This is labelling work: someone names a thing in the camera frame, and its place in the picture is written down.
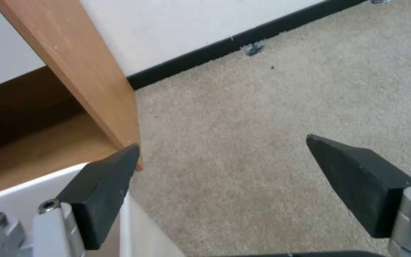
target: floor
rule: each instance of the floor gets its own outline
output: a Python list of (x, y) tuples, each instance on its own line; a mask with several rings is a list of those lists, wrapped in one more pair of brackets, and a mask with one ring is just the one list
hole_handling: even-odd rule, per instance
[(335, 195), (308, 133), (411, 175), (411, 0), (369, 2), (137, 91), (131, 194), (190, 256), (385, 253)]

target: black base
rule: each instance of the black base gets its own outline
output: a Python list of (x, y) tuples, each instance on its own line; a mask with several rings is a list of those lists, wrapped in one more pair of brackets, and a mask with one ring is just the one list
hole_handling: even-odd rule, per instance
[(326, 0), (138, 72), (129, 76), (128, 81), (134, 90), (148, 86), (184, 70), (235, 52), (244, 45), (277, 36), (281, 32), (295, 29), (309, 22), (358, 5), (364, 1), (365, 0)]

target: screw hole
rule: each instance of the screw hole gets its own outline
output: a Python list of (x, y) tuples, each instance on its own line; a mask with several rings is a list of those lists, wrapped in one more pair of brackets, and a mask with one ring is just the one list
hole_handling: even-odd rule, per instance
[(44, 203), (42, 207), (49, 208), (49, 207), (52, 207), (53, 205), (54, 205), (54, 202), (47, 202), (47, 203)]

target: wooden board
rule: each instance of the wooden board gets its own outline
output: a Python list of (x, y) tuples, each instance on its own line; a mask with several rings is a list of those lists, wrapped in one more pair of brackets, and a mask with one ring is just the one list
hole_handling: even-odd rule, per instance
[(0, 12), (118, 148), (140, 143), (134, 91), (79, 0), (0, 0)]
[(0, 147), (83, 112), (47, 66), (0, 84)]
[(0, 190), (117, 150), (83, 112), (0, 148)]

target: wooden shelf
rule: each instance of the wooden shelf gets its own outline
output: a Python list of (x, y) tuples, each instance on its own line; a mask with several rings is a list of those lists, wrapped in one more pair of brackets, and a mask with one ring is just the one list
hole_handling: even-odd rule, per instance
[(0, 148), (0, 190), (87, 161), (117, 148), (85, 112)]

